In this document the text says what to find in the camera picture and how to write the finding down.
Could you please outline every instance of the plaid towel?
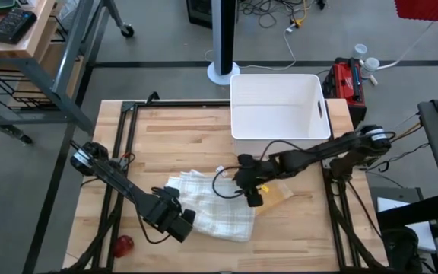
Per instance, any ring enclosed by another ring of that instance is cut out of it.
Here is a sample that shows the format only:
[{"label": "plaid towel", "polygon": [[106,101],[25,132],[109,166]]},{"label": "plaid towel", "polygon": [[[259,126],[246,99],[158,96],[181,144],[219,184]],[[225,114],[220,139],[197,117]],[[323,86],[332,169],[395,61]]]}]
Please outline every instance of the plaid towel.
[{"label": "plaid towel", "polygon": [[[184,209],[195,211],[194,229],[203,234],[230,241],[249,241],[255,210],[248,207],[244,196],[223,199],[212,190],[213,177],[198,171],[170,177],[167,186],[180,191],[179,201]],[[216,180],[216,190],[224,196],[234,195],[236,184],[228,178]]]}]

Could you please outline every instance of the white storage bin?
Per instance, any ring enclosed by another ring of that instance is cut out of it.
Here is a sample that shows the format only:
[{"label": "white storage bin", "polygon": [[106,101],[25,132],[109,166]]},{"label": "white storage bin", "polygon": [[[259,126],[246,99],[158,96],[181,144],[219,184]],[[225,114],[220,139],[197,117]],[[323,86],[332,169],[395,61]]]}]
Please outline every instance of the white storage bin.
[{"label": "white storage bin", "polygon": [[[269,142],[278,139],[310,148],[331,135],[316,75],[234,75],[230,93],[236,155],[260,156]],[[266,155],[291,149],[275,143]]]}]

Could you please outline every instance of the yellow tag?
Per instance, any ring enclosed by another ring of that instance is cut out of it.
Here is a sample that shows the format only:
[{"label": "yellow tag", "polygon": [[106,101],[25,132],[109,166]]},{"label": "yellow tag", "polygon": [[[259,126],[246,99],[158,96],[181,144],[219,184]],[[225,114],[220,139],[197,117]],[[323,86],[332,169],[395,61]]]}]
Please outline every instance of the yellow tag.
[{"label": "yellow tag", "polygon": [[266,193],[268,193],[268,191],[270,191],[270,189],[265,185],[262,185],[262,190],[265,191]]}]

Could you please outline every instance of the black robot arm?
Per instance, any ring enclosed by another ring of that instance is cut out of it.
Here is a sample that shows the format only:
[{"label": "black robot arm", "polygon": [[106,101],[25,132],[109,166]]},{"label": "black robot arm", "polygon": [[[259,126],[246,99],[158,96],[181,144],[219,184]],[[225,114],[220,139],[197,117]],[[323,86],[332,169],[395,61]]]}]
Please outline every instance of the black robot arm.
[{"label": "black robot arm", "polygon": [[110,161],[107,149],[96,142],[87,142],[83,147],[72,144],[78,150],[71,158],[71,164],[83,175],[96,176],[135,204],[138,217],[142,216],[152,228],[160,233],[168,232],[183,242],[190,231],[195,212],[182,211],[178,201],[179,190],[165,187],[163,191],[148,194],[128,180],[119,163]]},{"label": "black robot arm", "polygon": [[263,201],[257,186],[275,179],[294,177],[309,165],[329,159],[332,179],[342,180],[351,175],[354,166],[384,155],[391,148],[388,134],[380,126],[365,126],[358,132],[348,132],[307,150],[271,154],[267,161],[255,160],[252,155],[240,155],[241,168],[233,180],[248,199],[249,206],[261,206]]}]

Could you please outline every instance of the concrete floor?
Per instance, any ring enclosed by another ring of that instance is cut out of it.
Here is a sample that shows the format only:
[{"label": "concrete floor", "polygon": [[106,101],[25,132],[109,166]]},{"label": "concrete floor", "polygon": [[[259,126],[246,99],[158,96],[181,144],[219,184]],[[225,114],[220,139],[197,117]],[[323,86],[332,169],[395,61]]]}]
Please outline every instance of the concrete floor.
[{"label": "concrete floor", "polygon": [[[101,47],[108,50],[100,51],[98,61],[202,61],[205,51],[212,48],[211,31],[189,24],[185,1],[120,0],[116,4],[124,20],[135,27],[135,39],[124,40],[110,21]],[[290,60],[282,38],[287,16],[277,13],[275,17],[278,23],[274,27],[262,29],[254,15],[240,15],[236,60]],[[427,24],[398,18],[391,1],[331,1],[324,11],[310,9],[303,27],[288,39],[299,60],[332,61],[349,56],[356,43],[365,43],[369,56],[396,59]],[[438,59],[438,24],[406,59]],[[290,68],[283,73],[316,73],[323,69]],[[271,72],[249,68],[243,73]],[[438,98],[438,67],[392,68],[377,72],[376,78],[378,87],[364,87],[369,107],[366,123],[392,129],[416,112],[418,102]],[[207,79],[204,68],[97,68],[82,109],[95,120],[101,100],[145,99],[152,91],[167,99],[229,96],[228,88],[219,88]],[[23,267],[65,130],[63,125],[22,128],[35,146],[21,146],[0,134],[0,273],[20,272]],[[89,139],[80,130],[75,138],[79,142]],[[411,150],[425,141],[423,131],[417,132],[397,142],[389,155]],[[404,186],[421,187],[426,197],[438,194],[438,172],[429,148],[393,164],[385,175]],[[371,186],[390,186],[379,177],[368,177]],[[81,176],[66,166],[40,254],[39,272],[62,265],[80,182]]]}]

